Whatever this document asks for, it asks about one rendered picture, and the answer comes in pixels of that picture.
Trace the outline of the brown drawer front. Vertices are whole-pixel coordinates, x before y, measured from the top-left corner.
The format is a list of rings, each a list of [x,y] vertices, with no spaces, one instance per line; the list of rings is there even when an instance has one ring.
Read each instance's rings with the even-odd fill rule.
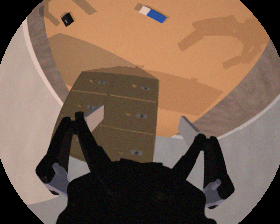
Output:
[[[109,97],[100,126],[153,135],[155,106],[156,104]]]
[[[153,137],[140,136],[99,128],[96,142],[102,146],[110,160],[120,158],[148,163],[151,158]],[[123,147],[124,146],[124,147]]]
[[[156,103],[156,91],[156,80],[117,75],[111,89],[110,96],[124,97]]]
[[[72,91],[107,95],[114,77],[115,74],[82,72]]]
[[[63,118],[60,118],[58,119],[58,122],[57,122],[57,125],[56,125],[56,128],[55,128],[55,131],[57,130],[58,126],[59,126],[59,123],[61,122]],[[54,134],[55,134],[55,131],[54,131]],[[95,131],[96,131],[96,127],[95,129],[91,132],[93,137],[95,135]],[[84,158],[84,155],[83,155],[83,152],[82,152],[82,149],[81,149],[81,146],[80,146],[80,143],[79,143],[79,140],[78,140],[78,137],[77,135],[74,135],[73,134],[73,137],[72,137],[72,142],[71,142],[71,148],[70,148],[70,153],[71,154],[74,154],[76,156],[79,156],[79,157],[82,157]],[[85,158],[84,158],[85,159]]]
[[[82,111],[86,114],[86,112],[92,110],[96,106],[100,104],[104,105],[105,100],[106,96],[71,92],[60,115],[63,117],[68,116],[75,120],[76,112]]]

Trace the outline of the small tan wooden chest of drawers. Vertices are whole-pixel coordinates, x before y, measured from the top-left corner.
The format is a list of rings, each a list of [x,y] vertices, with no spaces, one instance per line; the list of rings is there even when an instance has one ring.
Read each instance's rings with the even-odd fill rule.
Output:
[[[84,72],[84,73],[104,73],[104,72]],[[79,79],[79,77],[81,76],[82,72],[80,73],[80,75],[78,76],[77,80]],[[108,128],[108,127],[103,127],[103,126],[100,126],[100,123],[96,126],[96,131],[95,131],[95,135],[94,135],[94,139],[96,141],[96,138],[97,138],[97,134],[98,134],[98,130],[99,128],[103,128],[103,129],[107,129],[107,130],[112,130],[112,131],[117,131],[117,132],[123,132],[123,133],[128,133],[128,134],[134,134],[134,135],[140,135],[140,136],[147,136],[147,137],[153,137],[153,141],[152,141],[152,150],[151,150],[151,158],[150,158],[150,162],[153,162],[153,157],[154,157],[154,148],[155,148],[155,138],[156,138],[156,126],[157,126],[157,113],[158,113],[158,95],[159,95],[159,80],[157,79],[152,79],[152,78],[146,78],[146,77],[140,77],[140,76],[133,76],[133,75],[125,75],[125,74],[116,74],[116,73],[104,73],[104,74],[115,74],[115,77],[113,79],[113,82],[110,86],[110,89],[109,89],[109,92],[107,95],[103,95],[103,94],[95,94],[95,93],[87,93],[87,92],[79,92],[79,91],[72,91],[74,85],[76,84],[77,80],[75,81],[74,85],[72,86],[69,94],[71,92],[76,92],[76,93],[84,93],[84,94],[92,94],[92,95],[99,95],[99,96],[106,96],[106,100],[104,102],[104,109],[105,109],[105,106],[106,106],[106,103],[108,101],[108,98],[109,97],[113,97],[113,98],[120,98],[120,99],[126,99],[126,100],[133,100],[133,101],[139,101],[139,102],[145,102],[145,103],[151,103],[151,104],[156,104],[155,106],[155,119],[154,119],[154,130],[153,130],[153,135],[148,135],[148,134],[141,134],[141,133],[135,133],[135,132],[129,132],[129,131],[123,131],[123,130],[118,130],[118,129],[113,129],[113,128]],[[149,102],[149,101],[143,101],[143,100],[137,100],[137,99],[130,99],[130,98],[124,98],[124,97],[117,97],[117,96],[110,96],[110,92],[111,92],[111,89],[113,87],[113,84],[115,82],[115,79],[117,77],[117,75],[125,75],[125,76],[132,76],[132,77],[139,77],[139,78],[145,78],[145,79],[151,79],[151,80],[156,80],[157,81],[157,93],[156,93],[156,103],[155,102]],[[63,116],[61,116],[61,112],[62,112],[62,109],[66,103],[66,100],[69,96],[69,94],[67,95],[66,99],[65,99],[65,102],[60,110],[60,113],[58,115],[58,118],[57,118],[57,121],[56,121],[56,124],[55,124],[55,127],[54,127],[54,130],[53,130],[53,133],[52,133],[52,137],[51,137],[51,140],[53,138],[53,135],[54,135],[54,131],[55,131],[55,128],[56,128],[56,125],[57,125],[57,122],[58,122],[58,119],[59,117],[60,118],[64,118]],[[76,158],[78,160],[81,160],[83,162],[86,162],[86,160],[83,158],[80,158],[79,156],[76,157],[76,155],[73,155],[70,153],[70,156],[73,157],[73,158]]]

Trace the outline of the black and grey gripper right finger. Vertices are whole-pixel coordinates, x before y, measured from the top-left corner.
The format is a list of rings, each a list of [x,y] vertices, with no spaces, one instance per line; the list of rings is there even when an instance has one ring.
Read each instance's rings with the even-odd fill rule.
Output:
[[[185,116],[180,117],[177,129],[190,148],[158,182],[154,195],[162,201],[171,200],[185,183],[200,151],[204,151],[202,192],[206,196],[205,208],[214,209],[232,195],[235,190],[227,174],[218,139],[215,136],[210,136],[210,139],[206,138]]]

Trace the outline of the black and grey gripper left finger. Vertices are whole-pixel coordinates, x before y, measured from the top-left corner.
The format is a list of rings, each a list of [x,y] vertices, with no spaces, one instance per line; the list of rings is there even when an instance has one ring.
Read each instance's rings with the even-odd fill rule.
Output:
[[[49,145],[48,151],[35,172],[53,195],[67,196],[69,155],[73,134],[77,135],[90,172],[95,171],[106,192],[115,198],[127,195],[129,180],[110,160],[102,146],[98,146],[92,131],[104,119],[104,105],[100,104],[84,114],[75,113],[75,121],[64,117]]]

